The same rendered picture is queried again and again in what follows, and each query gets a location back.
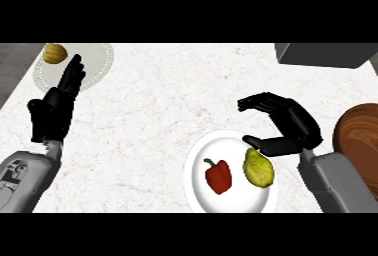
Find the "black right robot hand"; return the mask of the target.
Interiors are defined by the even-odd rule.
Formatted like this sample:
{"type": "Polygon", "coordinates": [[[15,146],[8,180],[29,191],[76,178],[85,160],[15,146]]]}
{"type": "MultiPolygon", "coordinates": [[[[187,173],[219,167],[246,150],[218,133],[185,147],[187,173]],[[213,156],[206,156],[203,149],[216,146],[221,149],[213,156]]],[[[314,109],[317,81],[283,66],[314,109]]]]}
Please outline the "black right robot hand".
{"type": "Polygon", "coordinates": [[[238,110],[256,109],[269,114],[283,134],[281,137],[260,139],[252,135],[243,141],[268,157],[299,154],[315,149],[324,139],[321,127],[299,102],[271,92],[263,92],[238,100],[238,110]]]}

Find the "pale beaded-rim plate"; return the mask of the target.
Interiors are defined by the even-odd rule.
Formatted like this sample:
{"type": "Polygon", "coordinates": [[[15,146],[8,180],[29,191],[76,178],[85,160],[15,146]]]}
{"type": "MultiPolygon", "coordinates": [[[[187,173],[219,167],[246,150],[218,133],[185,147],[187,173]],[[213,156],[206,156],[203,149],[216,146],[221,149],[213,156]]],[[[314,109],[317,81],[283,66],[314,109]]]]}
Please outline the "pale beaded-rim plate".
{"type": "Polygon", "coordinates": [[[110,43],[63,43],[68,52],[67,59],[60,64],[49,64],[43,57],[37,58],[34,67],[34,84],[43,92],[58,86],[61,76],[76,54],[82,55],[86,77],[80,91],[88,90],[105,77],[114,63],[114,48],[110,43]]]}

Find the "red bell pepper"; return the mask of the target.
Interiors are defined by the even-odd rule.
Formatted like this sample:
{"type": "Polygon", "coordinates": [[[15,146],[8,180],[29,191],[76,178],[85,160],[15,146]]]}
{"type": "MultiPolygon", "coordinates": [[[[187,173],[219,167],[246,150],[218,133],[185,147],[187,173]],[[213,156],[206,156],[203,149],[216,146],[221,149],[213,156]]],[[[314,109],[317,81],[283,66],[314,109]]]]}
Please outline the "red bell pepper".
{"type": "Polygon", "coordinates": [[[218,163],[212,159],[206,158],[204,162],[210,164],[210,168],[206,171],[206,180],[215,193],[221,195],[232,187],[232,175],[229,165],[225,160],[218,163]]]}

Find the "white round plate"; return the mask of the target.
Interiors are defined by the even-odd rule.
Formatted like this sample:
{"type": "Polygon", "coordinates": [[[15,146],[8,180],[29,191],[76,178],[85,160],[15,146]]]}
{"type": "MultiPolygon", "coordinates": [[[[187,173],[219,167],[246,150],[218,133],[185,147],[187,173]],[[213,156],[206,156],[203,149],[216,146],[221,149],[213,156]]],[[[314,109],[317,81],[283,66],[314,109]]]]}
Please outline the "white round plate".
{"type": "Polygon", "coordinates": [[[278,202],[278,179],[268,188],[254,186],[246,177],[243,164],[252,146],[243,141],[244,133],[218,130],[204,135],[192,146],[185,164],[185,192],[195,213],[274,213],[278,202]],[[213,163],[226,161],[232,186],[218,194],[206,171],[213,163]]]}

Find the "round yellow-brown fruit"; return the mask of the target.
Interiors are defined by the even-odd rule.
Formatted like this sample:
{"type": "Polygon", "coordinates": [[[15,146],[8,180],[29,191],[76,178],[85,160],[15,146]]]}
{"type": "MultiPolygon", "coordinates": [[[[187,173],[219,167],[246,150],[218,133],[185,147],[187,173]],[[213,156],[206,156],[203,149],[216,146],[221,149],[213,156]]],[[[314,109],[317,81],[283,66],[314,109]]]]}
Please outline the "round yellow-brown fruit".
{"type": "Polygon", "coordinates": [[[68,57],[68,52],[61,44],[49,43],[43,51],[43,60],[49,64],[60,64],[68,57]]]}

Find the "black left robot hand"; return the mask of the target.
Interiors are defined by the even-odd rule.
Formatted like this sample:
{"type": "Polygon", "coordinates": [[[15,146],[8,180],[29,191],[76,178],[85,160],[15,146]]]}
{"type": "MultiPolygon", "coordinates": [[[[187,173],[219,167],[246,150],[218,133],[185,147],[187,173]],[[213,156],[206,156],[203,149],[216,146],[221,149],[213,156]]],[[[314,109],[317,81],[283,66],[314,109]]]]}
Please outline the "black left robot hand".
{"type": "Polygon", "coordinates": [[[33,99],[29,104],[32,114],[33,135],[32,141],[63,142],[70,131],[74,103],[86,77],[82,56],[74,55],[57,87],[52,87],[42,99],[33,99]]]}

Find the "brown wooden bowl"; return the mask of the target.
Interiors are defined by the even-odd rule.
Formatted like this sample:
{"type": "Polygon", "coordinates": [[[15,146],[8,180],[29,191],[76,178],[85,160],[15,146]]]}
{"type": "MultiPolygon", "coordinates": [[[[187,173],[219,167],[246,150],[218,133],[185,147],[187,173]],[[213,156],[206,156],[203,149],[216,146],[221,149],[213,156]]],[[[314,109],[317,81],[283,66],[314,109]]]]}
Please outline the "brown wooden bowl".
{"type": "Polygon", "coordinates": [[[334,151],[350,160],[378,200],[378,103],[352,107],[339,119],[334,151]]]}

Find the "dark grey box appliance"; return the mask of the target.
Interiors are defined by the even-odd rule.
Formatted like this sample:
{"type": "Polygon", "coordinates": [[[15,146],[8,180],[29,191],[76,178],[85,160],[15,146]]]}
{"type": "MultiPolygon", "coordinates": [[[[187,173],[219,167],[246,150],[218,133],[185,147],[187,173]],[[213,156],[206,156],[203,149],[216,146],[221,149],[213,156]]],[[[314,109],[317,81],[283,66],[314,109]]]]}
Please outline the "dark grey box appliance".
{"type": "Polygon", "coordinates": [[[378,43],[277,43],[281,64],[356,69],[378,53],[378,43]]]}

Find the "yellow-green pear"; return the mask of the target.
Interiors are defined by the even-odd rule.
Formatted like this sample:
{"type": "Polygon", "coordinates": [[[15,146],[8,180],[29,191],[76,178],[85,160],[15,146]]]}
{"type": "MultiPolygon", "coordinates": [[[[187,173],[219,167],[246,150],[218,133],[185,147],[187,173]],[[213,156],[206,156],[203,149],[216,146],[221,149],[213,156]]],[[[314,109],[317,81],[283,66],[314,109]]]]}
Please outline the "yellow-green pear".
{"type": "Polygon", "coordinates": [[[274,165],[254,148],[250,148],[246,152],[243,170],[247,180],[254,186],[268,188],[274,184],[274,165]]]}

